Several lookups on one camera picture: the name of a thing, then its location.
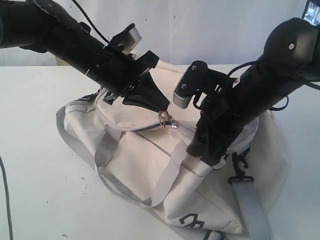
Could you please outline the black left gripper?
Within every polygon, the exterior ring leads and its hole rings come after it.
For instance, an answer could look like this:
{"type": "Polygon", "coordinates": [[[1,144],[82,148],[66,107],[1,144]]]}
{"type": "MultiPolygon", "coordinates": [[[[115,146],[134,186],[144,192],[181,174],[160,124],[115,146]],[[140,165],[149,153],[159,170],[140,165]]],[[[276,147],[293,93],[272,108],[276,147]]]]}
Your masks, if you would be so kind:
{"type": "Polygon", "coordinates": [[[104,45],[91,35],[84,22],[73,27],[58,24],[52,28],[52,54],[106,88],[122,103],[153,112],[165,112],[170,101],[155,84],[150,70],[159,57],[147,51],[134,58],[110,43],[104,45]]]}

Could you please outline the left robot arm black grey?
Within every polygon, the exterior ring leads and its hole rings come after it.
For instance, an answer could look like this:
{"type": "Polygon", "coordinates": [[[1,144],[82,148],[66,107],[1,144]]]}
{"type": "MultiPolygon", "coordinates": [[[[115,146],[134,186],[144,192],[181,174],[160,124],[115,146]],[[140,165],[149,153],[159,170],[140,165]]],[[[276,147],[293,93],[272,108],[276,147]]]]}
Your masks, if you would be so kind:
{"type": "Polygon", "coordinates": [[[169,100],[154,82],[150,70],[159,57],[133,49],[141,40],[134,23],[102,43],[91,35],[91,21],[75,20],[52,0],[3,0],[0,3],[0,47],[51,53],[107,91],[104,101],[122,98],[124,105],[164,112],[169,100]]]}

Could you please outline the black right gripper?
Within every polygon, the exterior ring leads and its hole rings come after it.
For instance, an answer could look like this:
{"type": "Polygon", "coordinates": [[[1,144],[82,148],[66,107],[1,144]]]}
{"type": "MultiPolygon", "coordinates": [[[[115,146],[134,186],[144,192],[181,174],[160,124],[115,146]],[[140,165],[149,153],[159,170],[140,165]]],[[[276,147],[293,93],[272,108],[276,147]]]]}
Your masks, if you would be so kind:
{"type": "Polygon", "coordinates": [[[230,86],[224,94],[209,97],[201,102],[200,119],[187,153],[210,167],[221,161],[228,148],[247,150],[250,148],[254,131],[242,133],[245,125],[258,116],[260,87],[252,82],[230,86]]]}

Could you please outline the right robot arm black grey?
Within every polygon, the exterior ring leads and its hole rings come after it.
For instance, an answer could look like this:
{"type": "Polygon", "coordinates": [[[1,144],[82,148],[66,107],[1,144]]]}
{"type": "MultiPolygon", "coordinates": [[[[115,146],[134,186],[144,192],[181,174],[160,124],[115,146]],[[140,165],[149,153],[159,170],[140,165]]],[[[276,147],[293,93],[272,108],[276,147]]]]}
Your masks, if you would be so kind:
{"type": "Polygon", "coordinates": [[[216,165],[243,128],[292,92],[320,78],[320,29],[300,18],[278,25],[263,54],[238,78],[195,61],[184,75],[205,98],[187,152],[216,165]]]}

